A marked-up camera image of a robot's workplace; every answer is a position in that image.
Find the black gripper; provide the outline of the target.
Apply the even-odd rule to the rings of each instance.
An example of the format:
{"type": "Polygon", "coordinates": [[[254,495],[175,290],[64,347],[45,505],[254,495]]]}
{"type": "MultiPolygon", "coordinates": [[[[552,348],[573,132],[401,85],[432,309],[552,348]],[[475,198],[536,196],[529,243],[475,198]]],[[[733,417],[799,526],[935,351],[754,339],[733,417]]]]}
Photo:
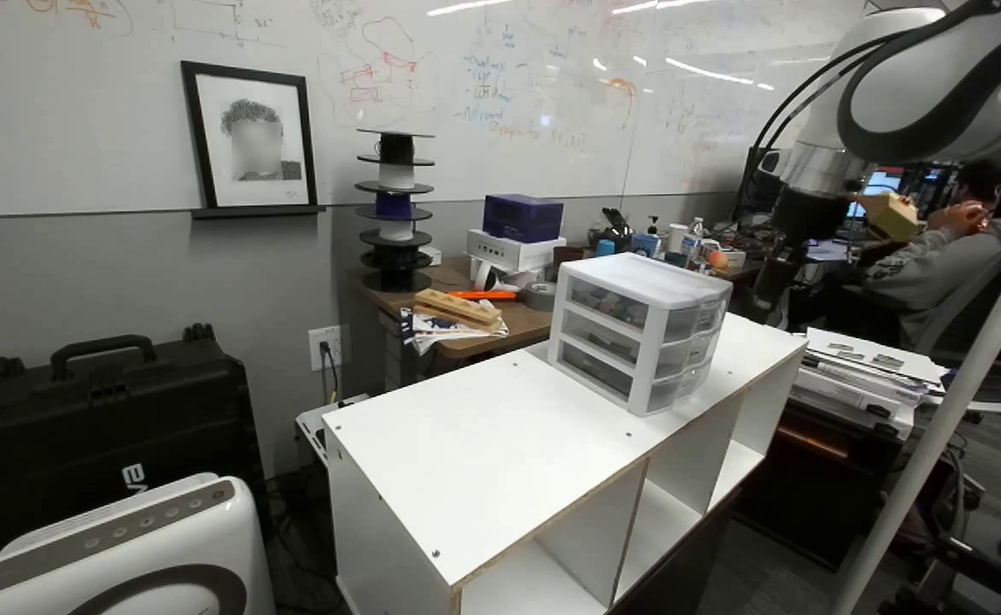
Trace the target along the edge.
{"type": "Polygon", "coordinates": [[[843,215],[847,215],[843,196],[806,196],[798,187],[778,192],[774,209],[776,243],[767,253],[745,305],[745,315],[753,322],[774,325],[784,315],[788,284],[806,264],[806,243],[834,237],[843,226],[843,215]]]}

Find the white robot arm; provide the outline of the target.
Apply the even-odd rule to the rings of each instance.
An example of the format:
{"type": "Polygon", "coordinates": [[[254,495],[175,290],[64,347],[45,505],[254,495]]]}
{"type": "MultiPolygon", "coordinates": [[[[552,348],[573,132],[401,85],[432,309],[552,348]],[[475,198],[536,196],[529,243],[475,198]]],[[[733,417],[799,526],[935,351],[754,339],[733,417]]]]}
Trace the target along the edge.
{"type": "Polygon", "coordinates": [[[898,0],[868,11],[767,121],[743,192],[778,161],[774,226],[745,315],[769,322],[806,243],[839,228],[847,184],[875,165],[963,165],[1001,152],[1001,0],[898,0]]]}

